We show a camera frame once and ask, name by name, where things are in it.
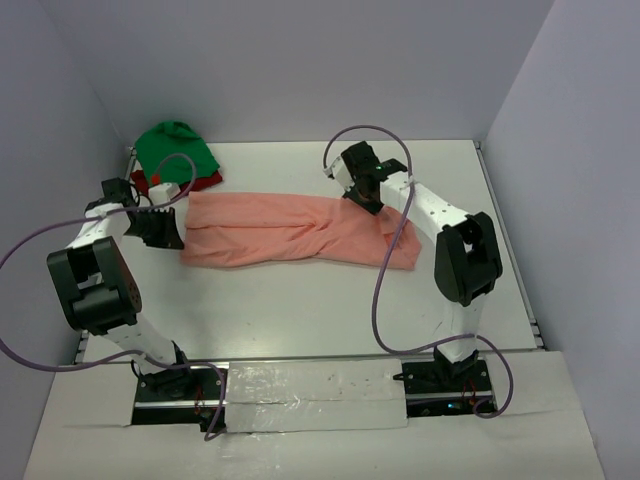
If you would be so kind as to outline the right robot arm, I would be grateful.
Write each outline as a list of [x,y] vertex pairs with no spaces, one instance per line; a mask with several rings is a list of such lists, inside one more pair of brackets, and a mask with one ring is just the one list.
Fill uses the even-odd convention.
[[434,245],[435,285],[446,300],[436,341],[434,377],[447,391],[467,382],[478,357],[476,338],[486,297],[503,273],[495,227],[485,212],[471,214],[416,181],[412,169],[396,159],[380,161],[366,142],[356,143],[324,167],[343,188],[343,197],[368,213],[383,207],[401,213]]

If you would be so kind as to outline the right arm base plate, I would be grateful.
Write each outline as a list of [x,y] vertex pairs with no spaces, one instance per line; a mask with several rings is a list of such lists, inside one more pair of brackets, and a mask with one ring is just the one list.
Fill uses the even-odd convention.
[[461,376],[443,380],[435,361],[402,361],[393,380],[404,387],[409,418],[492,415],[497,411],[486,362],[477,360]]

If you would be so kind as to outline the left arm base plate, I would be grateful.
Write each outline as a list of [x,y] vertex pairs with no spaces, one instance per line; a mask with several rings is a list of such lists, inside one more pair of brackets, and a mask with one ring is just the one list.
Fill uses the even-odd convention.
[[226,427],[224,407],[219,407],[222,380],[213,369],[195,367],[189,372],[182,369],[135,375],[132,425],[197,425],[205,433],[220,411],[212,432],[217,434]]

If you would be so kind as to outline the pink t shirt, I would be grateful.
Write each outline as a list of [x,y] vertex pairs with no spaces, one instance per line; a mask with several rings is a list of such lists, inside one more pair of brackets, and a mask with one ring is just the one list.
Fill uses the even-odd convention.
[[379,267],[401,213],[372,215],[347,199],[270,193],[188,197],[181,262],[238,268],[309,258]]

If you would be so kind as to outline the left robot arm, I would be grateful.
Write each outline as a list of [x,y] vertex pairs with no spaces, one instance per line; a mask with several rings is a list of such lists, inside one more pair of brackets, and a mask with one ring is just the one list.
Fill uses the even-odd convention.
[[152,248],[182,250],[175,209],[137,211],[128,181],[102,182],[103,197],[87,205],[76,238],[47,257],[47,267],[68,324],[130,351],[139,380],[154,393],[183,399],[196,375],[177,344],[142,315],[142,296],[119,249],[125,236]]

